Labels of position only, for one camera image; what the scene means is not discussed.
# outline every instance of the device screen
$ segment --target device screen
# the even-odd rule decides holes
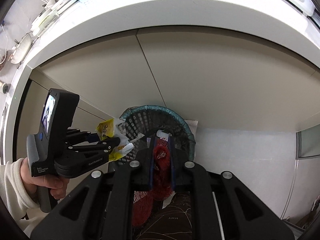
[[[49,95],[47,102],[45,104],[44,113],[42,116],[42,124],[44,126],[46,133],[48,133],[50,119],[51,119],[55,101],[56,99],[52,95]]]

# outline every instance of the plastic basket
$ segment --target plastic basket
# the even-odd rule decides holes
[[[137,137],[138,133],[145,136],[134,142],[134,149],[122,159],[115,162],[116,166],[123,165],[135,159],[138,151],[148,147],[147,138],[156,134],[158,130],[171,133],[175,147],[188,154],[189,160],[195,157],[195,137],[185,120],[174,111],[163,106],[139,106],[127,109],[120,117],[126,120],[126,135],[129,140]]]

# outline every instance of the brown pants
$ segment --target brown pants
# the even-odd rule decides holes
[[[143,228],[137,240],[191,240],[191,205],[189,193],[176,193],[171,203],[161,209]]]

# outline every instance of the device handle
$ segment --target device handle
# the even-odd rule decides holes
[[[47,187],[37,186],[40,209],[44,213],[49,213],[58,204],[58,201],[51,195],[50,190]]]

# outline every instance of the white cable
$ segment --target white cable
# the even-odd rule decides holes
[[[1,27],[2,27],[2,30],[3,30],[3,32],[4,32],[5,36],[6,36],[6,38],[7,38],[7,45],[5,46],[4,59],[3,59],[3,61],[0,63],[0,65],[1,65],[3,62],[5,62],[5,58],[7,57],[7,48],[8,48],[8,45],[9,45],[9,39],[8,39],[8,36],[7,36],[7,34],[5,33],[4,28],[3,28],[3,25],[2,25],[2,24],[1,24]]]

